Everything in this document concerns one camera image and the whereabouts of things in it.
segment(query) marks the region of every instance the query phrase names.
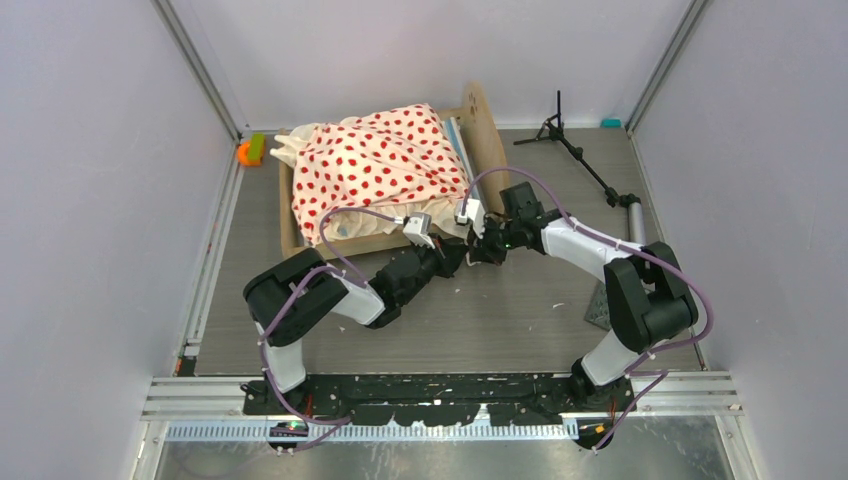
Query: white wall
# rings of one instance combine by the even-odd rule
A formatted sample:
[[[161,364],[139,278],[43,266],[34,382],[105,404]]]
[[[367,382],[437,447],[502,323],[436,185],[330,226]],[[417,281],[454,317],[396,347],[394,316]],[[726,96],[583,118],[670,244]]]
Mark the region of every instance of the white wall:
[[[496,121],[626,120],[685,0],[179,0],[234,116],[254,129],[428,101],[480,80]]]
[[[773,478],[845,478],[848,4],[713,2],[637,131]]]
[[[150,2],[4,2],[0,65],[0,478],[127,478],[230,143]]]

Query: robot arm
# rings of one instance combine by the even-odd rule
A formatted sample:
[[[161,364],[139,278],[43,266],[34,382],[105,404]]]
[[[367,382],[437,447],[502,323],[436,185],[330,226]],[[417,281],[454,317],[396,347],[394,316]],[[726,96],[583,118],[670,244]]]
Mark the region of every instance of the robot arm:
[[[526,247],[562,258],[605,283],[612,329],[598,346],[572,366],[570,390],[585,398],[621,378],[653,346],[673,338],[698,319],[688,286],[677,277],[631,256],[618,247],[627,245],[678,266],[671,248],[661,242],[649,246],[622,242],[581,225],[615,247],[590,238],[569,225],[557,210],[545,212],[529,183],[501,191],[506,215],[482,213],[469,200],[460,224],[472,223],[469,260],[500,264],[509,250]],[[570,217],[572,224],[579,225]],[[653,286],[646,292],[645,285]]]
[[[430,216],[412,214],[403,233],[412,243],[409,252],[395,256],[367,285],[357,285],[337,271],[315,275],[301,291],[279,325],[260,348],[280,392],[297,387],[306,379],[302,338],[322,318],[335,313],[368,328],[382,328],[401,314],[433,277],[450,278],[462,264],[468,247],[461,239],[431,236]],[[250,315],[260,335],[296,286],[314,269],[327,263],[309,248],[260,274],[244,288]]]

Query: black tripod stand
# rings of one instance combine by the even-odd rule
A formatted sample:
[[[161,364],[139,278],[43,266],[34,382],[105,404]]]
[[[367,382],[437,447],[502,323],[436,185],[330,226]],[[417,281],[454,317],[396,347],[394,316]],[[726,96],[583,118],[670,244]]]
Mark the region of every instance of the black tripod stand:
[[[545,133],[545,129],[548,130],[547,135],[542,135]],[[565,148],[568,150],[568,153],[574,157],[575,160],[580,162],[586,170],[601,184],[601,187],[604,189],[604,195],[607,197],[607,205],[610,207],[615,207],[616,205],[621,205],[622,207],[627,208],[630,204],[635,202],[640,202],[639,197],[632,193],[628,193],[626,195],[619,195],[618,192],[615,191],[614,188],[604,182],[604,180],[595,172],[595,170],[586,163],[586,160],[583,159],[583,148],[575,147],[565,138],[565,134],[562,128],[562,108],[560,105],[560,91],[557,90],[557,113],[556,115],[552,115],[548,117],[543,123],[542,128],[539,129],[539,133],[536,134],[535,137],[529,138],[527,140],[519,140],[517,142],[513,142],[513,145],[524,145],[525,143],[533,143],[533,142],[541,142],[543,140],[550,140],[555,142],[557,140],[560,141]]]

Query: teal object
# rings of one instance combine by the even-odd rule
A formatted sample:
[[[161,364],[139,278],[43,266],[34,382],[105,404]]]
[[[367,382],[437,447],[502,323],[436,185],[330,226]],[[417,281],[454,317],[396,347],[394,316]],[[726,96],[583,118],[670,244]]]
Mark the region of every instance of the teal object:
[[[601,120],[601,128],[621,128],[621,120],[617,118],[605,118]]]

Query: orange toy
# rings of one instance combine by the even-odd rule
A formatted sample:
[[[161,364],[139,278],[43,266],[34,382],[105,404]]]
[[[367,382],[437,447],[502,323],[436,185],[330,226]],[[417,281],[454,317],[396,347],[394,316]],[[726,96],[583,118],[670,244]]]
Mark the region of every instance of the orange toy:
[[[245,167],[262,165],[262,154],[265,153],[265,135],[254,133],[250,140],[239,145],[236,158]]]

